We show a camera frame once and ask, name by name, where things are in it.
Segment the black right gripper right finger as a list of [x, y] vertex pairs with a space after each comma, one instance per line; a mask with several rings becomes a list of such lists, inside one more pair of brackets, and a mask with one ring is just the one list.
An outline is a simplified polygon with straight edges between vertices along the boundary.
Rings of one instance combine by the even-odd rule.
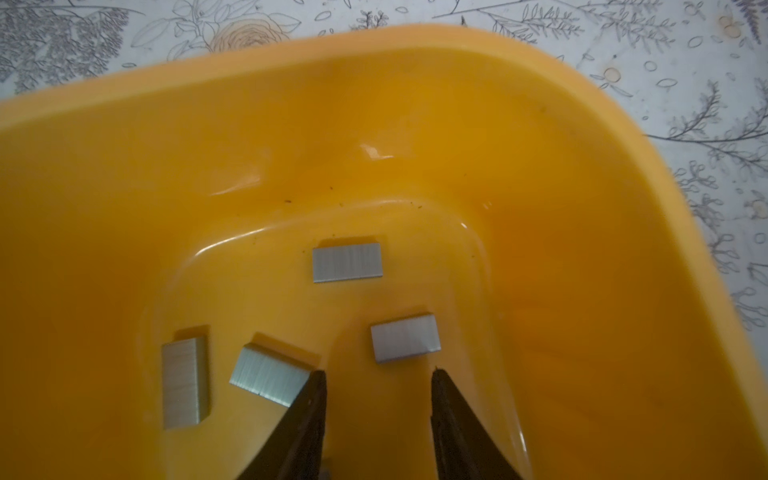
[[430, 417], [438, 478], [521, 480], [447, 371], [431, 376]]

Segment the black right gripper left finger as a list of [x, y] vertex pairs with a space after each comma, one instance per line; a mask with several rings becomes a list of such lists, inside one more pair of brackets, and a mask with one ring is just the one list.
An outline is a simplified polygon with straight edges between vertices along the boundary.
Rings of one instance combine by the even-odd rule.
[[319, 479], [326, 408], [326, 373], [316, 370], [238, 479]]

